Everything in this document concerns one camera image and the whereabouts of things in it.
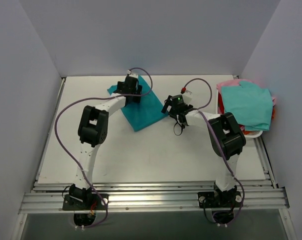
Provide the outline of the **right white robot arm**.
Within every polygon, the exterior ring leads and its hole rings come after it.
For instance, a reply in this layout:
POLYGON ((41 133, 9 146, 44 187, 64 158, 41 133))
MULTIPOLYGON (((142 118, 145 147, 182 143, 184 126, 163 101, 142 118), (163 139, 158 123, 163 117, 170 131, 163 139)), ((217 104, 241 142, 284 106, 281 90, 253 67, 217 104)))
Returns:
POLYGON ((161 112, 173 118, 182 129, 189 126, 208 129, 212 149, 223 160, 214 183, 217 191, 213 193, 214 203, 223 207, 231 201, 230 191, 236 189, 237 163, 246 138, 232 113, 203 112, 187 104, 186 99, 183 94, 169 95, 161 112))

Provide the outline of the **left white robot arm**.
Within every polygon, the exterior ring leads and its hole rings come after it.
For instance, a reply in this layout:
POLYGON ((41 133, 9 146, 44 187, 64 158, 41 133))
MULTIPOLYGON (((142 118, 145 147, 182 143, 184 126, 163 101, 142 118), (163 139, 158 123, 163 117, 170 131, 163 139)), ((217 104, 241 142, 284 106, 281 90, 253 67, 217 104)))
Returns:
POLYGON ((92 193, 93 169, 98 150, 108 134, 109 117, 131 103, 140 103, 142 85, 138 75, 130 73, 124 81, 117 83, 112 99, 96 106, 85 106, 78 127, 80 157, 74 183, 69 188, 69 197, 81 210, 94 202, 92 193))

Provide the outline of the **teal t-shirt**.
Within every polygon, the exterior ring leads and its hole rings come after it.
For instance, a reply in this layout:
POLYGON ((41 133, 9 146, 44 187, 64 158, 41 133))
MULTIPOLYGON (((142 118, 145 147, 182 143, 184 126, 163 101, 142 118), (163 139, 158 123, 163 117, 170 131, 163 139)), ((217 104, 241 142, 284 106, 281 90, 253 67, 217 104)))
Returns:
POLYGON ((140 103, 130 103, 128 106, 121 108, 121 111, 133 128, 138 132, 166 117, 161 113, 163 104, 153 91, 143 96, 140 103))

